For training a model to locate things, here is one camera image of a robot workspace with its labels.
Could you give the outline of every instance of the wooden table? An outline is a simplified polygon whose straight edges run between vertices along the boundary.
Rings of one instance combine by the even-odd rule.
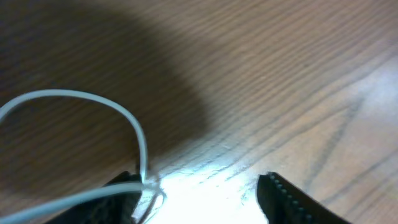
[[[138,117],[168,195],[148,223],[266,223],[270,170],[349,221],[397,222],[397,1],[14,0],[0,18],[1,104],[69,88]],[[26,103],[0,131],[0,215],[138,161],[127,121],[83,100]]]

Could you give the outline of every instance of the black plastic part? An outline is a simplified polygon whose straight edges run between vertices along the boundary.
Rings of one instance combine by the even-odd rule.
[[[125,171],[106,185],[123,182],[141,182],[141,177],[140,175],[130,175]],[[82,203],[61,213],[46,224],[132,224],[134,222],[131,214],[141,195],[142,192],[119,194]]]
[[[257,201],[269,224],[348,224],[276,172],[260,175]]]

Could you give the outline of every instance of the brown wood grain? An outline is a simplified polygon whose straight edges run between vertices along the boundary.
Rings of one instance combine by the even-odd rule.
[[[267,223],[270,170],[351,222],[397,222],[396,1],[14,0],[0,21],[1,104],[69,88],[138,117],[168,195],[147,223]],[[35,100],[0,132],[0,215],[136,171],[134,131],[95,103]]]

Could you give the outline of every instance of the cable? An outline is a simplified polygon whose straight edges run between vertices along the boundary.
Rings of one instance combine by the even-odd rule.
[[[140,192],[144,189],[153,190],[155,192],[160,192],[165,200],[165,194],[161,189],[151,187],[145,184],[146,173],[147,173],[147,145],[144,136],[144,132],[139,124],[138,120],[124,107],[121,105],[103,98],[102,96],[94,95],[91,93],[85,93],[82,91],[75,90],[38,90],[25,93],[21,96],[17,96],[10,100],[4,106],[0,108],[0,122],[6,117],[6,115],[19,104],[33,100],[36,98],[46,97],[46,96],[70,96],[75,98],[83,98],[87,100],[96,101],[104,105],[110,106],[123,114],[127,120],[131,123],[132,127],[135,129],[138,139],[139,151],[140,151],[140,175],[142,183],[129,183],[129,184],[115,184],[107,187],[102,187],[95,190],[89,190],[83,193],[75,194],[69,197],[54,200],[43,205],[39,205],[33,208],[28,208],[23,211],[8,215],[6,217],[0,217],[0,223],[20,223],[26,222],[36,217],[43,215],[48,215],[53,212],[59,211],[64,208],[72,207],[80,203],[87,202],[89,200],[94,200],[101,197],[106,197],[115,194],[121,194],[126,192]]]

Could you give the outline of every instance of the curved cable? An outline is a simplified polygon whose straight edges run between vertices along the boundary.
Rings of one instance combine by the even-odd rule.
[[[86,93],[82,91],[75,90],[38,90],[25,93],[21,96],[17,96],[10,100],[4,106],[0,108],[0,122],[6,117],[6,115],[17,105],[36,98],[46,97],[46,96],[70,96],[75,98],[83,98],[87,100],[96,101],[104,105],[110,106],[123,114],[127,120],[131,123],[132,127],[135,129],[139,144],[140,151],[140,175],[142,183],[145,182],[147,173],[147,146],[144,136],[144,132],[139,124],[138,120],[124,107],[121,105],[106,99],[102,96],[94,95],[91,93]],[[144,189],[153,190],[155,192],[160,192],[165,200],[165,194],[161,189],[156,187],[151,187],[142,183],[126,183],[126,184],[115,184],[112,186],[102,187],[99,189],[89,190],[83,193],[75,194],[69,197],[64,197],[58,200],[54,200],[43,205],[39,205],[33,208],[28,208],[23,211],[8,215],[6,217],[0,217],[0,223],[20,223],[26,222],[36,217],[43,215],[48,215],[53,212],[59,211],[64,208],[72,207],[80,203],[84,203],[90,200],[94,200],[101,197],[106,197],[115,194],[121,194],[126,192],[140,192]]]

